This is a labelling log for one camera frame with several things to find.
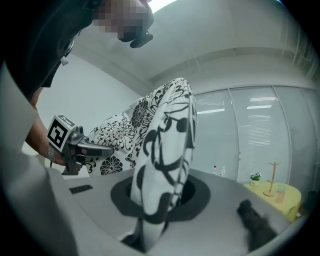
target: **black and white marker cube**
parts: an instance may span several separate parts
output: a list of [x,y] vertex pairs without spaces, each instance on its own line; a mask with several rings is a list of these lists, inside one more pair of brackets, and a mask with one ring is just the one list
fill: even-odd
[[70,134],[76,129],[76,124],[64,115],[55,115],[48,129],[47,138],[59,152],[62,152]]

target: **white ceiling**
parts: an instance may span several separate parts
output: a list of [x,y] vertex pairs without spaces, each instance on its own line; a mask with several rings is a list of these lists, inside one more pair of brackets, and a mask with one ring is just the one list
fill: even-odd
[[227,49],[294,52],[297,44],[296,25],[276,0],[177,0],[154,14],[154,39],[138,49],[102,30],[81,31],[73,53],[141,95],[181,63]]

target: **potted plant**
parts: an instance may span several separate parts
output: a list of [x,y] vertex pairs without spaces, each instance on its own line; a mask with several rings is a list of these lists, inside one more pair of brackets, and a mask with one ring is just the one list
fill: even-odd
[[261,174],[259,172],[257,172],[256,174],[251,173],[251,175],[250,175],[250,179],[251,179],[250,184],[252,186],[259,186],[260,178],[261,178]]

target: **yellow tablecloth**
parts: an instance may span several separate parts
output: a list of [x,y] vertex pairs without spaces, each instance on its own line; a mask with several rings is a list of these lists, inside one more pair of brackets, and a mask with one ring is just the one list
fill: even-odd
[[[264,192],[270,189],[270,185],[270,182],[266,181],[260,182],[259,186],[252,186],[250,184],[245,184],[244,186],[253,193],[257,194],[259,197],[263,198],[270,205],[278,209],[286,216],[289,221],[293,222],[296,219],[297,212],[301,204],[300,191],[293,186],[275,182],[272,187],[272,191],[275,192],[275,196],[269,197],[264,195]],[[277,192],[278,185],[285,187],[284,199],[282,203],[276,202],[277,196],[279,194]]]

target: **black and white patterned cloth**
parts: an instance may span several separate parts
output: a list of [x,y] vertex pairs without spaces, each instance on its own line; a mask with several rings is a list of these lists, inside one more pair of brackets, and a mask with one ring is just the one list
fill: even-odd
[[189,83],[177,78],[96,127],[87,140],[114,148],[107,159],[88,157],[91,176],[134,168],[131,199],[143,207],[142,237],[149,250],[167,214],[182,196],[195,148],[196,101]]

